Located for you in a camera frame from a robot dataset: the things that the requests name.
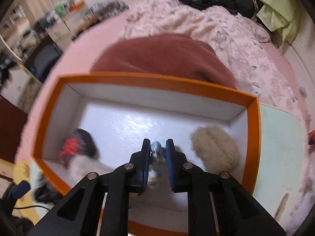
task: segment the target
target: white furry plush toy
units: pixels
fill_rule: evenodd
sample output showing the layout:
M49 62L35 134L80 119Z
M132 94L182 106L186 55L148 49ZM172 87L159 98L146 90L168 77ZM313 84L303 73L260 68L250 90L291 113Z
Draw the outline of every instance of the white furry plush toy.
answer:
M76 155L69 162L70 178L78 183L90 172L96 172L99 175L113 172L114 170L98 160L92 159L86 155Z
M213 174L233 170L240 161L235 140L218 126L198 127L190 135L195 154Z

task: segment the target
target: red cloth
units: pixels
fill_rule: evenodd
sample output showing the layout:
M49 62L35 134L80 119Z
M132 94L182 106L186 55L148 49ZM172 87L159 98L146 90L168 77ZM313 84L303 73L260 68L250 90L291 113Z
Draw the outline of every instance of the red cloth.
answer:
M103 52L91 71L171 75L236 89L231 71L217 58L213 48L183 34L118 42Z

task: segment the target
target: box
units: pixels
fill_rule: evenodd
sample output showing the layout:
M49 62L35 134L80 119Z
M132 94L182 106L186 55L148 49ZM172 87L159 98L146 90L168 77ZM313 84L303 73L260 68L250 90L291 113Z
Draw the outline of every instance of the box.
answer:
M112 168L129 162L144 138L162 146L172 138L189 162L204 168L189 135L197 126L210 124L236 140L241 162L231 174L252 194L260 153L258 98L197 80L119 72L62 77L47 103L33 156L48 180L66 194L74 182L58 153L75 128L92 135L99 160ZM186 233L187 194L174 194L167 184L158 201L156 194L145 192L136 200L137 209L129 212L129 232Z

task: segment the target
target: yellow object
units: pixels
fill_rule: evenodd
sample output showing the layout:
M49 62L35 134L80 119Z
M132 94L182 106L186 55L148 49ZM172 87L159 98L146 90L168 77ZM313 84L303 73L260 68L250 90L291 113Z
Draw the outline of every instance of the yellow object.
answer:
M298 0L261 0L265 5L257 17L270 31L278 31L283 41L292 43L298 30L300 9Z
M18 162L13 169L13 182L19 184L22 180L30 182L30 168L26 161ZM19 208L35 205L35 203L33 203L31 191L25 194L21 199L18 199L16 205ZM34 208L22 209L20 212L23 217L30 219L33 224L36 224L40 220L40 217Z

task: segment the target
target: black cable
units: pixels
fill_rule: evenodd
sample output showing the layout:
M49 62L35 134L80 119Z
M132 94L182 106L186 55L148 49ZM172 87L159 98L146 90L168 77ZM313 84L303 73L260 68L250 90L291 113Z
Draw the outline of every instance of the black cable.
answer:
M50 210L49 208L46 208L46 207L40 206L40 205L33 205L33 206L27 206L27 207L21 207L21 208L14 208L14 209L30 209L30 208L43 208L43 209L47 209L48 211Z

